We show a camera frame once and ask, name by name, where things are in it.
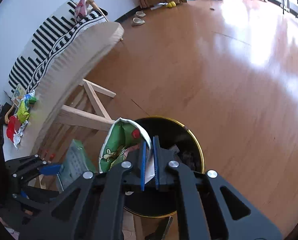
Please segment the green white carton box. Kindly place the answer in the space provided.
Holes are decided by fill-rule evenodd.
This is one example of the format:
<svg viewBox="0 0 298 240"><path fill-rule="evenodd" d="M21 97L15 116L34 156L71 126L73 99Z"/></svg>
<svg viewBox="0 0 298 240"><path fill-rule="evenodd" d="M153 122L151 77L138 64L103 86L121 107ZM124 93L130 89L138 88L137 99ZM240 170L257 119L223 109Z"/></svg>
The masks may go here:
<svg viewBox="0 0 298 240"><path fill-rule="evenodd" d="M73 139L57 174L57 189L63 192L86 171L97 173L97 169L86 154L82 142Z"/></svg>

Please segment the red cigarette box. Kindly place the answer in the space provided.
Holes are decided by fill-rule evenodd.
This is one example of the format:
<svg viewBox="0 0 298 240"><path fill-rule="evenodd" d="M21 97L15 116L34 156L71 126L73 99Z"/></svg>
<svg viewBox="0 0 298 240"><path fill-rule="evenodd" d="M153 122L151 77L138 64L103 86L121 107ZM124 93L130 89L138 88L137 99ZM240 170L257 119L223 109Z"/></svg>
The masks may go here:
<svg viewBox="0 0 298 240"><path fill-rule="evenodd" d="M21 122L17 116L12 115L9 118L9 123L6 129L6 136L10 139L11 142L14 142L14 134L19 130Z"/></svg>

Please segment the green snack bag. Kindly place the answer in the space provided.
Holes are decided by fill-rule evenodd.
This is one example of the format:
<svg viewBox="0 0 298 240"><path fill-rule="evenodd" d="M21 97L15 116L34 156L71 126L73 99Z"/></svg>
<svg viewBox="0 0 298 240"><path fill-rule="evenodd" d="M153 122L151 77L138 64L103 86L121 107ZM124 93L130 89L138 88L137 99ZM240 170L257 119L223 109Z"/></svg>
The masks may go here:
<svg viewBox="0 0 298 240"><path fill-rule="evenodd" d="M142 140L147 148L144 182L148 183L155 176L153 144L147 131L129 119L119 118L111 126L99 154L99 171L108 172L115 164L125 161L130 152L140 147Z"/></svg>

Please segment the lime green snack packet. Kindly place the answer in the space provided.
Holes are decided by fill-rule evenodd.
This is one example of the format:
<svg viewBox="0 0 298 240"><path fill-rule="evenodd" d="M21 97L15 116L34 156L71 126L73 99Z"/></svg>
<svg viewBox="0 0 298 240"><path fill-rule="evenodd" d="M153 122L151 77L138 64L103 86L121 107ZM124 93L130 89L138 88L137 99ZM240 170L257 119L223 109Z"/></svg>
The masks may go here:
<svg viewBox="0 0 298 240"><path fill-rule="evenodd" d="M24 101L22 101L20 103L20 106L18 107L18 111L16 113L16 116L22 124L29 118L30 113L29 113Z"/></svg>

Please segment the green toy truck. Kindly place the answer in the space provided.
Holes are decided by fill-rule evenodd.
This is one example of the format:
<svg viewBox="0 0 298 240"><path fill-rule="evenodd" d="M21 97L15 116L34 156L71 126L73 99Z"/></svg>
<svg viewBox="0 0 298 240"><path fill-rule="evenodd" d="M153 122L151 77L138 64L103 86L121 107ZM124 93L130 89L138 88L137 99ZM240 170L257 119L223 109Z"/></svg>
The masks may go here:
<svg viewBox="0 0 298 240"><path fill-rule="evenodd" d="M35 97L35 91L28 93L25 95L25 104L28 106L32 106L37 102L37 98Z"/></svg>

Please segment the black gold trash bin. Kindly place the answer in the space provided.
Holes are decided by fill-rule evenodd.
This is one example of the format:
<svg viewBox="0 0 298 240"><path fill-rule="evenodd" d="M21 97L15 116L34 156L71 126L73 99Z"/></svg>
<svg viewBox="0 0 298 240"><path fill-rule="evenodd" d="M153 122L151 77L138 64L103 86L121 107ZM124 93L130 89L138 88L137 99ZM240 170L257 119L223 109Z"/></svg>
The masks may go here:
<svg viewBox="0 0 298 240"><path fill-rule="evenodd" d="M144 191L125 197L124 208L130 213L146 218L164 218L177 212L177 197L173 190L172 176L182 164L199 173L204 172L202 148L192 133L181 122L162 116L137 119L153 140L153 158L158 162L157 177L151 179Z"/></svg>

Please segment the red plastic kids chair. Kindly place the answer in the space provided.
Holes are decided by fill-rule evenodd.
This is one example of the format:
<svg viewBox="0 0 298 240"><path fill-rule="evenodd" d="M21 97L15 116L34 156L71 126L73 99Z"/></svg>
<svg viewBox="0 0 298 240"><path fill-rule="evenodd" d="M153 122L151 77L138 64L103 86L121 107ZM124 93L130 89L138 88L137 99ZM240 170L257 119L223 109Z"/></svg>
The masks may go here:
<svg viewBox="0 0 298 240"><path fill-rule="evenodd" d="M5 117L4 117L5 124L9 124L9 117L14 115L14 111L15 111L15 104L12 104L10 109L5 114Z"/></svg>

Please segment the wooden table legs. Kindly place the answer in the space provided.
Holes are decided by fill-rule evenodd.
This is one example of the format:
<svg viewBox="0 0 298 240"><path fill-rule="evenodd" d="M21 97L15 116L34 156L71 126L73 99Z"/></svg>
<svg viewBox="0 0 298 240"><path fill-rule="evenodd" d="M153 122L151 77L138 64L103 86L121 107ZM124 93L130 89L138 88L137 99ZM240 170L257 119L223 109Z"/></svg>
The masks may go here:
<svg viewBox="0 0 298 240"><path fill-rule="evenodd" d="M82 88L74 96L71 105L63 103L53 110L51 119L40 129L43 132L42 141L37 147L32 148L33 155L42 153L46 150L46 146L50 146L45 155L46 160L49 161L53 153L53 161L59 161L65 155L65 150L69 148L71 140L77 135L80 127L109 131L114 120L111 119L97 94L114 98L116 93L87 79L82 79L78 85Z"/></svg>

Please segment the children picture book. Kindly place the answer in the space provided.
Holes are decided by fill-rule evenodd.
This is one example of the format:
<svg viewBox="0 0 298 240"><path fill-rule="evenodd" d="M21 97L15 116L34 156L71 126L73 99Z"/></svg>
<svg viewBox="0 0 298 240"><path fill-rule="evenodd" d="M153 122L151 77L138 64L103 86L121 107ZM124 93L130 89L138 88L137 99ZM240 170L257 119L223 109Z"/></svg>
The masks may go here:
<svg viewBox="0 0 298 240"><path fill-rule="evenodd" d="M11 97L11 101L18 107L21 103L22 98L26 94L26 89L19 83L17 87L14 89L13 95Z"/></svg>

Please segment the black white striped sofa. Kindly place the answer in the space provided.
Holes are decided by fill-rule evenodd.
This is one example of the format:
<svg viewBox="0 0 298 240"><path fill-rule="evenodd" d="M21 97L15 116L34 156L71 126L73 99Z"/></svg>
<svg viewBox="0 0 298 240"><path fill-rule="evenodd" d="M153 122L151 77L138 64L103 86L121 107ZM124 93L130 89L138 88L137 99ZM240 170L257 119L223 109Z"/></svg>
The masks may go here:
<svg viewBox="0 0 298 240"><path fill-rule="evenodd" d="M92 7L88 9L85 17L75 20L76 6L76 2L68 0L33 33L8 75L4 91L10 98L18 85L27 92L35 89L49 65L76 37L89 27L106 21L108 12Z"/></svg>

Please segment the beige slipper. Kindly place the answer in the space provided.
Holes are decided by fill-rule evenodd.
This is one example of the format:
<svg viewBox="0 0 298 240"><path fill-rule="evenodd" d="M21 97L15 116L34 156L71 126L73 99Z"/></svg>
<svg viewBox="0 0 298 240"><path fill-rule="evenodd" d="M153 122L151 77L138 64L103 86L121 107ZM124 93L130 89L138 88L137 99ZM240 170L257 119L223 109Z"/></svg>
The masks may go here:
<svg viewBox="0 0 298 240"><path fill-rule="evenodd" d="M146 16L146 14L143 11L137 11L135 13L135 16L138 18L144 18Z"/></svg>
<svg viewBox="0 0 298 240"><path fill-rule="evenodd" d="M132 26L133 27L137 27L137 26L141 26L141 25L143 25L145 23L146 22L142 18L134 17L133 18L133 22L132 22Z"/></svg>

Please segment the pink cartoon cushion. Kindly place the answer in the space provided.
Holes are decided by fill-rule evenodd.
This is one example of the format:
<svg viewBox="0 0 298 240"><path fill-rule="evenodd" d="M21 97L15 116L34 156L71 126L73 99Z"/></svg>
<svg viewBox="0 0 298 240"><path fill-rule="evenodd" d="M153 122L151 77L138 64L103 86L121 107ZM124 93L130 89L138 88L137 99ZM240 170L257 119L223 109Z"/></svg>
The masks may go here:
<svg viewBox="0 0 298 240"><path fill-rule="evenodd" d="M87 0L80 0L74 9L74 20L76 22L88 15L88 4L86 1Z"/></svg>

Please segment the yellow toy on floor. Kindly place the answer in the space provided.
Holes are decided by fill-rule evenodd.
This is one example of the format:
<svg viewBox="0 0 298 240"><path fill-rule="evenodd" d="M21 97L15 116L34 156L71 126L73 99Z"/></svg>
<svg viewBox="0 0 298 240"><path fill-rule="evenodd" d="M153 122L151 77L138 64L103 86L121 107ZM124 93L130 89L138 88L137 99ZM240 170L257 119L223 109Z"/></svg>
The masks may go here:
<svg viewBox="0 0 298 240"><path fill-rule="evenodd" d="M167 5L166 5L167 8L174 8L176 6L177 6L177 4L174 1L171 1L171 2L167 3Z"/></svg>

